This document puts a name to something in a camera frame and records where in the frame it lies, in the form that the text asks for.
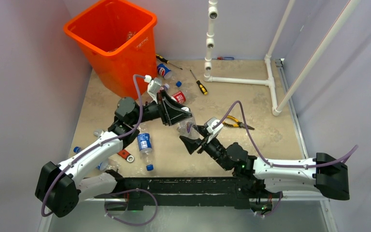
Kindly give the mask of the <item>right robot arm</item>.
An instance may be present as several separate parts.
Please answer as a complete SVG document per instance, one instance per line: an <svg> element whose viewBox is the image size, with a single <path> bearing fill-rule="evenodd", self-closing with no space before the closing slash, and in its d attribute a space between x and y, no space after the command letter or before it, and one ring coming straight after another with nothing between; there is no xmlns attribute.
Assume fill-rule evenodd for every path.
<svg viewBox="0 0 371 232"><path fill-rule="evenodd" d="M222 169L236 178L252 181L252 191L263 197L281 191L313 191L339 201L350 199L348 167L326 153L300 160L268 159L251 156L237 142L224 147L217 138L208 139L200 126L203 139L180 136L189 154L206 152Z"/></svg>

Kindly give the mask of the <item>purple label front bottle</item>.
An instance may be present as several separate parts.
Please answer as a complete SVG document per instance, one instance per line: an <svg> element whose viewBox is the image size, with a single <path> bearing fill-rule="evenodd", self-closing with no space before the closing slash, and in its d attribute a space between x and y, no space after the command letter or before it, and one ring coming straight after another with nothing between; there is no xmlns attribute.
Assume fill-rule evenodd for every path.
<svg viewBox="0 0 371 232"><path fill-rule="evenodd" d="M177 131L179 132L180 136L185 136L190 139L198 139L200 134L194 128L196 124L195 117L192 116L178 124Z"/></svg>

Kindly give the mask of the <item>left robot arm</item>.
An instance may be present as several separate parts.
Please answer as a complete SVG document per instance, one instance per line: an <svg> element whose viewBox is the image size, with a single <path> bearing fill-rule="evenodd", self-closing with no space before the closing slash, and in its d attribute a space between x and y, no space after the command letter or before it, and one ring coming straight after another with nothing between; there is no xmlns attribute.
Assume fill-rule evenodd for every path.
<svg viewBox="0 0 371 232"><path fill-rule="evenodd" d="M50 161L42 167L35 190L35 196L42 202L41 215L64 217L81 200L106 193L114 198L122 196L125 185L116 179L116 171L107 170L106 174L93 177L94 187L89 187L90 179L86 175L130 145L140 133L141 123L160 118L163 125L172 126L191 117L190 110L164 90L157 92L156 100L146 105L131 97L122 98L113 123L100 138L73 157L59 164Z"/></svg>

